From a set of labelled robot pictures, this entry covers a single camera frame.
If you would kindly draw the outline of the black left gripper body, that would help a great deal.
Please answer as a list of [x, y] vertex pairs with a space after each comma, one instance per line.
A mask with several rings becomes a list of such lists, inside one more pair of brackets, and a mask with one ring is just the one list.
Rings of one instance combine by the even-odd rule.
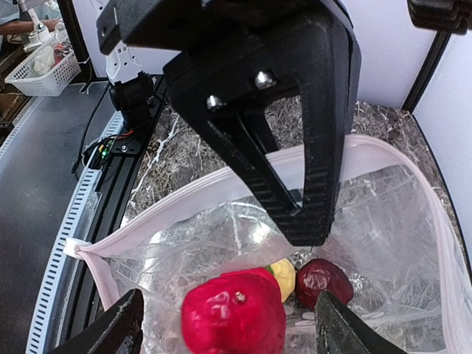
[[340, 1], [110, 1], [97, 19], [97, 37], [104, 55], [120, 42], [186, 51], [214, 41], [233, 27], [263, 28], [319, 8], [353, 28]]

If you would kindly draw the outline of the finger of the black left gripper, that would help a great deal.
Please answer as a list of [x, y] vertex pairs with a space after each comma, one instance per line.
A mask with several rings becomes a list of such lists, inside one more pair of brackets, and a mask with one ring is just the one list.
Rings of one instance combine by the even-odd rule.
[[[321, 246], [334, 220], [360, 66], [350, 21], [301, 14], [183, 52], [165, 66], [164, 76], [173, 110], [244, 182], [288, 242]], [[268, 160], [281, 141], [266, 109], [292, 96], [302, 104], [299, 187]]]

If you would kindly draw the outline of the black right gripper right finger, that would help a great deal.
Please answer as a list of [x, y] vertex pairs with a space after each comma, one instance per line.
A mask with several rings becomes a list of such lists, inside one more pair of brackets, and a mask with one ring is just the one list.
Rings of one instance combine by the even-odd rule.
[[315, 315], [317, 353], [406, 353], [378, 335], [329, 291], [320, 293]]

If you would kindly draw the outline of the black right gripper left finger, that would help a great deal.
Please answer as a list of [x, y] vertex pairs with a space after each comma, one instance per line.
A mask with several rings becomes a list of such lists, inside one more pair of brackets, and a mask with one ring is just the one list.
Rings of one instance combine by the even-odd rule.
[[143, 316], [142, 292], [139, 289], [132, 289], [82, 333], [51, 352], [140, 353], [143, 341]]

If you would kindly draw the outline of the dark purple fruit toy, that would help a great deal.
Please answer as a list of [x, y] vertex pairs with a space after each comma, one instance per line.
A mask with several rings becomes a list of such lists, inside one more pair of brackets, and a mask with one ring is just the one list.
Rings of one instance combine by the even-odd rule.
[[295, 294], [306, 308], [314, 308], [323, 291], [330, 292], [345, 305], [354, 297], [348, 276], [334, 263], [316, 258], [298, 270]]

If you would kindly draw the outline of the yellow peach toy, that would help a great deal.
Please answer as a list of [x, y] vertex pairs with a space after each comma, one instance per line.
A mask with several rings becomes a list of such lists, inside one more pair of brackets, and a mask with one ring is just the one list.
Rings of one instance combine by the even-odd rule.
[[265, 267], [277, 281], [280, 287], [281, 301], [284, 303], [294, 292], [296, 285], [296, 269], [292, 263], [284, 258]]

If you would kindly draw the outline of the red apple toy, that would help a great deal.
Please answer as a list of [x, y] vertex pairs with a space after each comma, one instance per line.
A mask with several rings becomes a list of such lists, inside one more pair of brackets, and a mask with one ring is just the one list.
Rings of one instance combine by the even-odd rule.
[[236, 271], [192, 289], [181, 306], [191, 353], [282, 353], [286, 315], [280, 287], [265, 268]]

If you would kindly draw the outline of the clear zip top bag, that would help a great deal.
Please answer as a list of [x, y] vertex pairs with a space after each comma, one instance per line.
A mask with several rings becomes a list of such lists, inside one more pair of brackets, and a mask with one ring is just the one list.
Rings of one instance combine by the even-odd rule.
[[143, 353], [185, 353], [180, 308], [188, 291], [229, 271], [323, 258], [354, 287], [350, 310], [408, 353], [471, 351], [471, 280], [435, 191], [399, 150], [370, 136], [345, 140], [331, 233], [295, 247], [225, 167], [169, 194], [107, 238], [66, 241], [111, 307], [144, 297]]

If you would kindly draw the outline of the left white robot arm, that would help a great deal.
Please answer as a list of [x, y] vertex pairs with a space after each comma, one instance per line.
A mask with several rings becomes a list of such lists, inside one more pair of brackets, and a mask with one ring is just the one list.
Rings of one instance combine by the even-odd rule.
[[[197, 181], [162, 199], [96, 244], [72, 238], [66, 249], [94, 277], [105, 312], [58, 353], [112, 353], [142, 343], [144, 302], [100, 277], [107, 258], [237, 197], [251, 193], [292, 246], [325, 243], [334, 220], [344, 149], [358, 94], [361, 52], [340, 1], [110, 1], [97, 19], [99, 48], [114, 104], [129, 125], [143, 126], [150, 75], [130, 48], [167, 49], [162, 72], [172, 108], [223, 159], [227, 191]], [[302, 99], [301, 199], [270, 158], [277, 144], [264, 110]]]

